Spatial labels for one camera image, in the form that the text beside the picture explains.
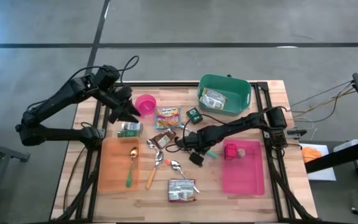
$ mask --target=wooden handle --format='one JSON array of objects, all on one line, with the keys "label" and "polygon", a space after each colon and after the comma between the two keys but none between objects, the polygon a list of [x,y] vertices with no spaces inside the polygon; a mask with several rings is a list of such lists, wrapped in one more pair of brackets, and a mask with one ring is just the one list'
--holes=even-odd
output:
[{"label": "wooden handle", "polygon": [[154,168],[153,171],[152,171],[152,173],[150,174],[149,180],[147,181],[147,184],[146,184],[146,189],[147,189],[147,190],[150,189],[150,186],[152,185],[152,182],[153,182],[153,179],[154,179],[154,175],[155,175],[155,171],[156,171],[156,170],[157,170],[157,169]]}]

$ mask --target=green box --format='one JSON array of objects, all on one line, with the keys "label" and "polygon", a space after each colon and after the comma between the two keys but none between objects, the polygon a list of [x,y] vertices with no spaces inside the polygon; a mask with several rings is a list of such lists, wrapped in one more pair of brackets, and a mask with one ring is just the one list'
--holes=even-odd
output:
[{"label": "green box", "polygon": [[191,122],[193,124],[198,124],[203,120],[203,117],[201,115],[198,115],[200,114],[200,112],[198,112],[197,108],[192,108],[186,111],[186,114],[191,119]]},{"label": "green box", "polygon": [[140,132],[138,130],[122,130],[117,132],[119,138],[139,137]]},{"label": "green box", "polygon": [[[204,87],[217,91],[227,98],[223,110],[209,108],[201,102],[200,97]],[[251,85],[249,82],[238,78],[208,74],[200,80],[197,97],[198,105],[203,111],[237,116],[250,105]]]}]

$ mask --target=tin can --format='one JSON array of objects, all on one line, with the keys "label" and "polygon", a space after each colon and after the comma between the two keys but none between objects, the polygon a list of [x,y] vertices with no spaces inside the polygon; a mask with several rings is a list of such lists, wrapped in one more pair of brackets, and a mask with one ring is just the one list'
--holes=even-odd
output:
[{"label": "tin can", "polygon": [[140,134],[143,131],[143,124],[140,122],[139,123],[123,122],[121,125],[121,130],[122,131],[134,130],[134,131],[138,131]]}]

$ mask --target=green handle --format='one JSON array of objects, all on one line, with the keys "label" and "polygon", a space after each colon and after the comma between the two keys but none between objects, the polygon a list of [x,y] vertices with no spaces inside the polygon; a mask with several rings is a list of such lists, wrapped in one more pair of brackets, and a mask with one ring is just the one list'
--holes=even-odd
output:
[{"label": "green handle", "polygon": [[128,188],[131,187],[132,165],[133,165],[133,163],[131,163],[131,168],[129,168],[129,174],[128,174],[128,178],[127,178],[127,184],[126,184],[126,186],[127,186]]},{"label": "green handle", "polygon": [[216,155],[215,153],[211,152],[211,151],[208,151],[206,152],[208,155],[210,155],[212,158],[218,158],[218,155]]}]

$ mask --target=packaged food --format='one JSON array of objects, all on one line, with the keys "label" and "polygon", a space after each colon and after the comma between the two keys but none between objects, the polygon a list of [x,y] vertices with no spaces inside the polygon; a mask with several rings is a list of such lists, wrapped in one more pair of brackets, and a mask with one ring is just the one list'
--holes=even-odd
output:
[{"label": "packaged food", "polygon": [[168,181],[169,202],[195,202],[194,186],[196,180],[170,179]]},{"label": "packaged food", "polygon": [[180,124],[180,108],[155,109],[155,129],[179,128]]},{"label": "packaged food", "polygon": [[150,141],[158,149],[163,149],[175,136],[176,132],[171,129],[167,129],[164,132],[154,136]]},{"label": "packaged food", "polygon": [[200,100],[209,108],[223,110],[227,98],[212,89],[204,88]]}]

